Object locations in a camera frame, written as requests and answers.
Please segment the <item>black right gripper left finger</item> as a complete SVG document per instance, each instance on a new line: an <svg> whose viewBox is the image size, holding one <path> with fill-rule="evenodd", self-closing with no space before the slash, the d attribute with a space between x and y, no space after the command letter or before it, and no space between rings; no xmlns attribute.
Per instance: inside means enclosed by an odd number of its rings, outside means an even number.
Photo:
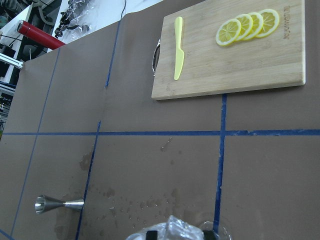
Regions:
<svg viewBox="0 0 320 240"><path fill-rule="evenodd" d="M157 240L157 239L158 239L157 230L149 230L146 232L145 240Z"/></svg>

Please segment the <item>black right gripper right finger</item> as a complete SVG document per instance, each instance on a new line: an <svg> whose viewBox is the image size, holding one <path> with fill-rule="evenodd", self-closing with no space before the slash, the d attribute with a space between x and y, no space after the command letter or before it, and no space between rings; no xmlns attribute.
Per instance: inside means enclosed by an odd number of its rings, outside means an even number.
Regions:
<svg viewBox="0 0 320 240"><path fill-rule="evenodd" d="M214 232L212 230L203 230L204 240L214 240Z"/></svg>

